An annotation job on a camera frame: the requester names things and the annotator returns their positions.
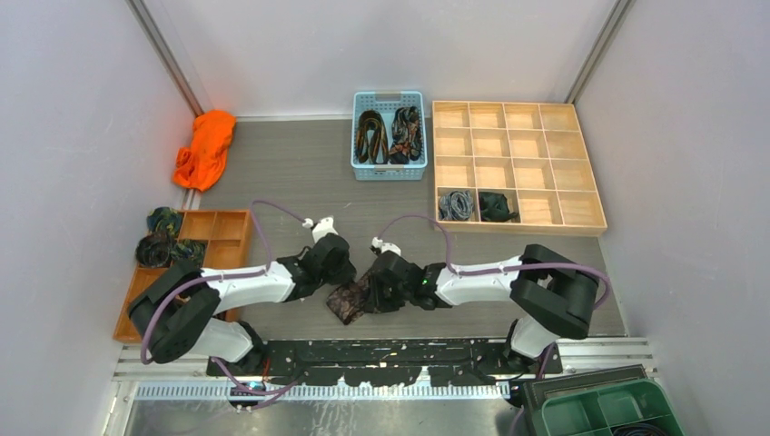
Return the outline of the brown paisley patterned tie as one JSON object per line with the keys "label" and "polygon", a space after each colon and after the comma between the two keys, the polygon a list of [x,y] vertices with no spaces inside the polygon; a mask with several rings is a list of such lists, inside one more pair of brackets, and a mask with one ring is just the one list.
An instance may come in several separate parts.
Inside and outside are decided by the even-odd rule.
{"label": "brown paisley patterned tie", "polygon": [[367,271],[358,281],[338,286],[327,297],[326,307],[343,325],[357,321],[366,312],[372,294],[370,276]]}

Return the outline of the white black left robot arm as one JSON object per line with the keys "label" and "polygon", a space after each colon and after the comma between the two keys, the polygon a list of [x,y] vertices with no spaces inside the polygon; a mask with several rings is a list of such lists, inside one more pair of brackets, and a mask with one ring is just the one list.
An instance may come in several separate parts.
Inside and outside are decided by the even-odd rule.
{"label": "white black left robot arm", "polygon": [[258,303],[297,301],[325,285],[352,281],[350,245],[333,219],[313,223],[311,234],[311,246],[262,266],[213,269],[183,261],[170,267],[127,309],[142,338],[142,362],[165,364],[191,354],[228,363],[244,375],[258,372],[265,361],[262,339],[249,323],[217,316]]}

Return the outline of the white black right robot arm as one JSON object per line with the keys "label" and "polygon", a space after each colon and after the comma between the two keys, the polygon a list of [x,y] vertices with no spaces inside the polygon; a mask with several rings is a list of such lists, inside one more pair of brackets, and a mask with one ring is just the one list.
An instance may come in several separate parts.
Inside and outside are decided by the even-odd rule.
{"label": "white black right robot arm", "polygon": [[456,265],[407,261],[400,249],[373,242],[377,257],[363,310],[395,312],[406,303],[425,311],[470,302],[514,302],[525,314],[511,324],[503,354],[514,372],[528,372],[559,339],[587,338],[599,276],[541,244],[497,263]]}

